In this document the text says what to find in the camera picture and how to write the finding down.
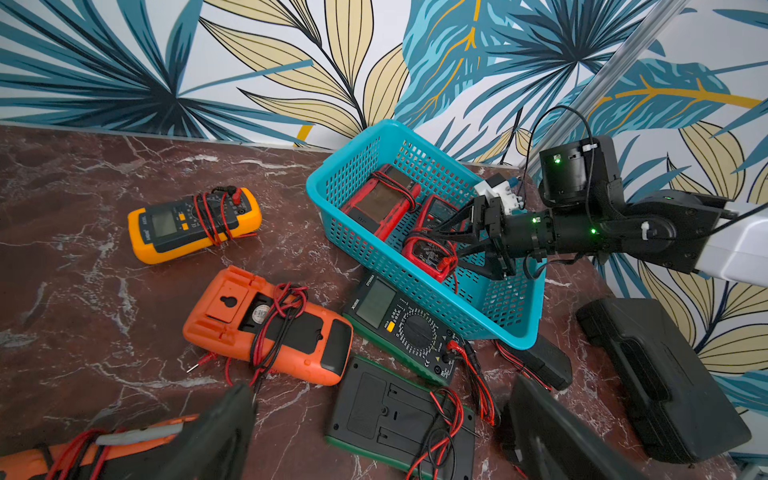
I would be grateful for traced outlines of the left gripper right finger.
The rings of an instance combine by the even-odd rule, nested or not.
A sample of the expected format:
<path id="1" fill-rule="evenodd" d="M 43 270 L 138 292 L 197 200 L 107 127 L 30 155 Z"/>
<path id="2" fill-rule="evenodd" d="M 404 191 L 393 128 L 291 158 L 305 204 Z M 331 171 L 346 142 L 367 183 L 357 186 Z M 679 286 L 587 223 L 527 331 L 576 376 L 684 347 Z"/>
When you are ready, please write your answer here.
<path id="1" fill-rule="evenodd" d="M 537 383 L 518 379 L 502 410 L 502 453 L 529 479 L 644 475 Z"/>

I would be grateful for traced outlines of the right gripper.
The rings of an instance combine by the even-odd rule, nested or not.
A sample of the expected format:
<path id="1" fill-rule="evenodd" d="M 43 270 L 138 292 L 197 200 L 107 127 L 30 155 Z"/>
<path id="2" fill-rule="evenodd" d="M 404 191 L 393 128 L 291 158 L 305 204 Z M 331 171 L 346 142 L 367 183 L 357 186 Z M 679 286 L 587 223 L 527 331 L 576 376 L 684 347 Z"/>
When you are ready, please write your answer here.
<path id="1" fill-rule="evenodd" d="M 457 254 L 442 254 L 431 276 L 443 282 L 458 269 L 491 280 L 517 273 L 517 260 L 527 279 L 539 279 L 554 253 L 555 233 L 551 215 L 545 211 L 506 214 L 500 198 L 476 197 L 448 219 L 430 230 L 432 237 L 474 237 L 470 247 L 474 260 Z"/>

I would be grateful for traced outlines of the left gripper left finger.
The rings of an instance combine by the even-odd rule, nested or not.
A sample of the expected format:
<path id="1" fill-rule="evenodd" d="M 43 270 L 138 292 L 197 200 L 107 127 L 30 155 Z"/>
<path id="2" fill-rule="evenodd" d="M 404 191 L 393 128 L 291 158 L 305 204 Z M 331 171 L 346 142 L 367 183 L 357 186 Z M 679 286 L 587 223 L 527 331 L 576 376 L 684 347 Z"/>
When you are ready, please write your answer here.
<path id="1" fill-rule="evenodd" d="M 239 479 L 242 477 L 257 406 L 251 388 L 232 387 L 193 420 L 130 430 L 98 438 L 105 448 L 140 447 L 107 460 L 101 479 Z"/>

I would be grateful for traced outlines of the red multimeter with display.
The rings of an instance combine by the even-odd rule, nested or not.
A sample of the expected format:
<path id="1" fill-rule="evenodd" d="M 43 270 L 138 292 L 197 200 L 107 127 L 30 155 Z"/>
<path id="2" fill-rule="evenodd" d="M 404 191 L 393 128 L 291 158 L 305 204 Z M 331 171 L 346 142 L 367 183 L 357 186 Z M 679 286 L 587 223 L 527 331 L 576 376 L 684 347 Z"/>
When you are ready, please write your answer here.
<path id="1" fill-rule="evenodd" d="M 437 195 L 428 196 L 403 242 L 402 255 L 439 283 L 455 274 L 458 265 L 456 246 L 448 240 L 436 240 L 430 234 L 457 211 L 455 206 Z"/>

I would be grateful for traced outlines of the large red multimeter taped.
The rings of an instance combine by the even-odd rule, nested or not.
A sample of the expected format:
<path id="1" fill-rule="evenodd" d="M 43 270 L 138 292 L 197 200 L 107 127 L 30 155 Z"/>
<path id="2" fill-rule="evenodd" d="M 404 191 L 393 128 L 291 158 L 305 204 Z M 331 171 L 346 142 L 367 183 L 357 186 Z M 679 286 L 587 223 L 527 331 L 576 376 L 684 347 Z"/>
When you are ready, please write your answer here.
<path id="1" fill-rule="evenodd" d="M 391 164 L 372 172 L 342 208 L 353 221 L 386 241 L 407 213 L 420 206 L 421 185 Z"/>

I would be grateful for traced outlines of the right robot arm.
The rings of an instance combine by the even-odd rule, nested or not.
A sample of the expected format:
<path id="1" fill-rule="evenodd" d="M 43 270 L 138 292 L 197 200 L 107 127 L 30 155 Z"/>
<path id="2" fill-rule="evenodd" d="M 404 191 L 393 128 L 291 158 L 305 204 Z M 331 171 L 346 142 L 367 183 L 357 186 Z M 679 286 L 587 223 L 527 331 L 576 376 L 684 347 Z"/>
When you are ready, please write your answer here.
<path id="1" fill-rule="evenodd" d="M 764 287 L 767 207 L 660 190 L 624 197 L 613 141 L 589 137 L 540 154 L 545 209 L 508 213 L 479 195 L 429 233 L 456 244 L 459 266 L 492 280 L 537 279 L 550 256 L 574 263 L 624 253 L 680 273 Z"/>

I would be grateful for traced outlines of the orange multimeter near left arm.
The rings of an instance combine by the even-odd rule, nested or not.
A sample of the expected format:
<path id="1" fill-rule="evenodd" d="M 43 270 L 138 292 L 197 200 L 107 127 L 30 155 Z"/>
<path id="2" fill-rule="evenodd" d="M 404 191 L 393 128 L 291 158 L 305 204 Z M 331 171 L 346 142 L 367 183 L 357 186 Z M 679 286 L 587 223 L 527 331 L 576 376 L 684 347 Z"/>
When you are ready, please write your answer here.
<path id="1" fill-rule="evenodd" d="M 64 444 L 38 443 L 1 458 L 3 479 L 123 479 L 169 452 L 196 414 L 134 430 L 88 430 Z"/>

